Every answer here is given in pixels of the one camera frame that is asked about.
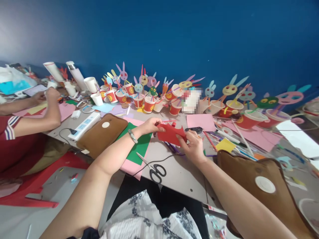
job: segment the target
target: green paper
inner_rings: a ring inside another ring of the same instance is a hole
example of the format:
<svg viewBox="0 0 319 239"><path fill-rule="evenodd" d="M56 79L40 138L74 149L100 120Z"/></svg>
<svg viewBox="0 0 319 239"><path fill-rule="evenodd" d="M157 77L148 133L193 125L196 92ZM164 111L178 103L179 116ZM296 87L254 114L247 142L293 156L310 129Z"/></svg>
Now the green paper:
<svg viewBox="0 0 319 239"><path fill-rule="evenodd" d="M136 126L133 125L132 123L129 123L127 125L127 127L125 128L125 130L123 130L123 132L117 138L117 140L119 140L119 138L121 138L123 135L128 133L129 129L134 129L134 128L136 128ZM143 160L136 154L136 152L138 152L140 155L145 157L146 150L147 150L149 143L151 141L151 137L152 137L152 133L141 136L138 139L138 143L133 146L132 150L130 151L130 153L128 154L126 159L128 159L128 160L130 160L133 163L136 163L138 165L142 165Z"/></svg>

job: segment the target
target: red shirt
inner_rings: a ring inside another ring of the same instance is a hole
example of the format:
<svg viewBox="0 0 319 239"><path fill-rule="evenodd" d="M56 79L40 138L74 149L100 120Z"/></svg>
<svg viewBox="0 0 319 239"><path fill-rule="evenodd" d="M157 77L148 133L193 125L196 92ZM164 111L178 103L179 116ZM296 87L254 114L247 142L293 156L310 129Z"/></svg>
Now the red shirt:
<svg viewBox="0 0 319 239"><path fill-rule="evenodd" d="M47 136L42 133L15 137L21 117L0 116L0 178L17 178L44 155Z"/></svg>

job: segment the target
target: white thermos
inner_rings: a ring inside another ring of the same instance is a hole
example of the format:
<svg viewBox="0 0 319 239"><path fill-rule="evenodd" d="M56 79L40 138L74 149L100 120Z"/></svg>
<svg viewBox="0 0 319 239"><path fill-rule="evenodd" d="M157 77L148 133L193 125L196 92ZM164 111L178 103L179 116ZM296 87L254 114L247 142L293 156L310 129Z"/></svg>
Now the white thermos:
<svg viewBox="0 0 319 239"><path fill-rule="evenodd" d="M77 82L77 84L81 88L81 90L87 91L88 88L87 88L86 84L84 83L84 77L82 76L79 68L77 68L74 65L73 61L67 61L66 65L69 68L69 71L71 72L73 78L75 79L75 81Z"/></svg>

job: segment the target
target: black scissors handle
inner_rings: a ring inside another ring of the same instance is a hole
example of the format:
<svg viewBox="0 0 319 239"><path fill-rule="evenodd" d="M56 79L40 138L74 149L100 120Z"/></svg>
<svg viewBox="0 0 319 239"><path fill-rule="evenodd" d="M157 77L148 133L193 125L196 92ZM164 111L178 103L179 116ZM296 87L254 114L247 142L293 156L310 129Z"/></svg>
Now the black scissors handle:
<svg viewBox="0 0 319 239"><path fill-rule="evenodd" d="M160 164L154 164L153 168L155 170L153 170L153 169L150 170L150 177L151 177L151 179L152 179L152 181L154 183L161 184L162 183L162 178L160 176L162 176L162 177L166 176L166 169ZM160 170L158 170L158 168L161 168L164 171L164 173L162 173Z"/></svg>

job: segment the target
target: blue wall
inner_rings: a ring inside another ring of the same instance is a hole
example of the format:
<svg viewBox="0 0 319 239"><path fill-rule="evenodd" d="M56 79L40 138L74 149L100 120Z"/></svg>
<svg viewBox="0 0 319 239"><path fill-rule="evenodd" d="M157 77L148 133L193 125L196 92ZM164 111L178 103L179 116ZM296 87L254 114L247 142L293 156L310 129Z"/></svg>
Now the blue wall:
<svg viewBox="0 0 319 239"><path fill-rule="evenodd" d="M142 63L161 82L206 76L216 98L236 73L250 76L257 99L291 84L313 84L308 100L319 95L317 0L2 0L0 48L0 62L41 77L47 61L73 60L97 79L125 61L131 81Z"/></svg>

